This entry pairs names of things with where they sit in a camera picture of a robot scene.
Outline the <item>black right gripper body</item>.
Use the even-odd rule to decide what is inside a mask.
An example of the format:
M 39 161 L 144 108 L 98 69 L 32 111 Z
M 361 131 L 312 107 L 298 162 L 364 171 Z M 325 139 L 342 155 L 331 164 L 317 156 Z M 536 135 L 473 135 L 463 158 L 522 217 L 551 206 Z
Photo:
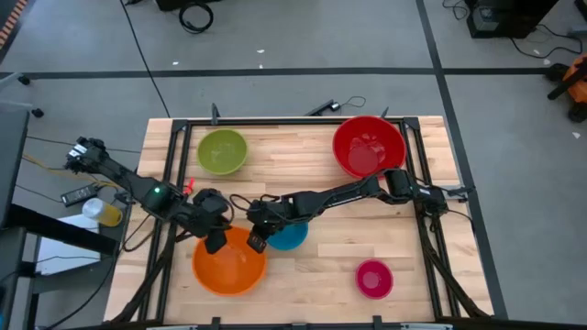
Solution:
M 247 219 L 266 231 L 282 230 L 294 220 L 292 206 L 279 196 L 262 196 L 249 205 Z

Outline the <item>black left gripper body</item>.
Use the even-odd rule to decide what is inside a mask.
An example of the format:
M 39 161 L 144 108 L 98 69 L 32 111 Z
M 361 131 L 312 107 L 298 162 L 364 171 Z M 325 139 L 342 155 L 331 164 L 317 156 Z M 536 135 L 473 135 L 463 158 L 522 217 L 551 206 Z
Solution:
M 196 237 L 206 237 L 214 230 L 228 230 L 230 220 L 224 217 L 229 209 L 228 202 L 216 189 L 206 188 L 193 197 L 196 208 L 194 215 Z

